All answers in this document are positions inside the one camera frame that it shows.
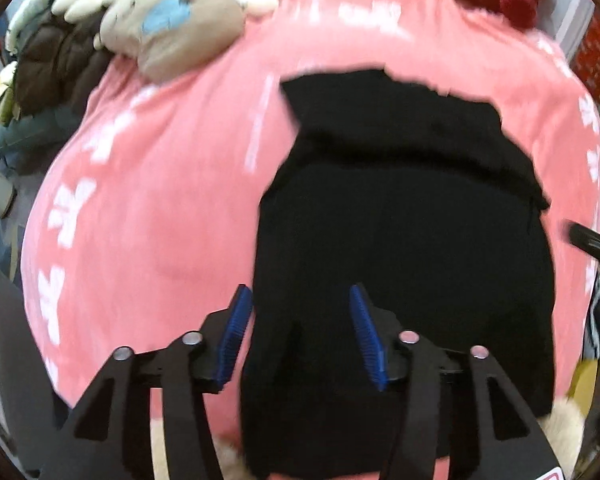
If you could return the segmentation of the black small garment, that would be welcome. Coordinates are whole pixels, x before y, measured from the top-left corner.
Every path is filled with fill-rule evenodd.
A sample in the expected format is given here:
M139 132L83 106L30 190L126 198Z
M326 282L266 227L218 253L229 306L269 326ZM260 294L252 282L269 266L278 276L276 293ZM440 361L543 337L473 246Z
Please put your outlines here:
M282 90L299 131L260 203L240 378L251 471L330 479L387 458L401 402L364 368L357 284L439 347L488 348L532 413L550 414L550 204L496 108L383 70L309 74Z

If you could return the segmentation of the fluffy cream rug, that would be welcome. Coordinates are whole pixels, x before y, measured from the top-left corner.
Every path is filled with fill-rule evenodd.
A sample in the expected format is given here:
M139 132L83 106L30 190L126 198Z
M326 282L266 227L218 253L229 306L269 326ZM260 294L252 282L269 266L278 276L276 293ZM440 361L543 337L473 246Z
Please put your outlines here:
M538 419L566 479L572 479L582 448L585 417L572 399L558 398L550 414Z

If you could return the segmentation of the pink floral bed sheet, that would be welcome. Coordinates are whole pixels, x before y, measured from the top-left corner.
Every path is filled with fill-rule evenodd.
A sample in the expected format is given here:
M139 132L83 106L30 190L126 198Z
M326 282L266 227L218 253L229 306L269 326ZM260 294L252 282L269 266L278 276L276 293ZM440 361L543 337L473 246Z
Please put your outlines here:
M153 84L110 63L50 166L26 227L24 303L46 370L76 404L109 353L165 346L252 288L260 203L299 128L282 84L383 70L444 96L492 104L550 206L554 399L582 344L596 263L565 220L600 227L600 115L539 29L462 0L282 0L209 65ZM242 445L234 384L209 398L212 434Z

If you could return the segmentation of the dark brown puffer jacket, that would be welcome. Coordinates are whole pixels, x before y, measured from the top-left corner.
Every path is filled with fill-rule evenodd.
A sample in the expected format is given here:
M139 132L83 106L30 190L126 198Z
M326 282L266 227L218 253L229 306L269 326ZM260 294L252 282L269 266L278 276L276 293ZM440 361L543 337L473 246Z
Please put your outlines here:
M104 14L70 24L50 11L27 25L19 41L15 101L23 115L67 105L82 115L106 73L112 53L94 48Z

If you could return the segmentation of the beige plush with blue patch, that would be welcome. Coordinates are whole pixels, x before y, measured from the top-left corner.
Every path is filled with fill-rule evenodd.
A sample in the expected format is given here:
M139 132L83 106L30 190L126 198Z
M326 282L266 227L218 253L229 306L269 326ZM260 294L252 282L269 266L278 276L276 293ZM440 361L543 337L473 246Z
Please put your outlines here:
M236 0L116 0L102 18L99 39L137 62L145 79L163 84L213 61L244 29Z

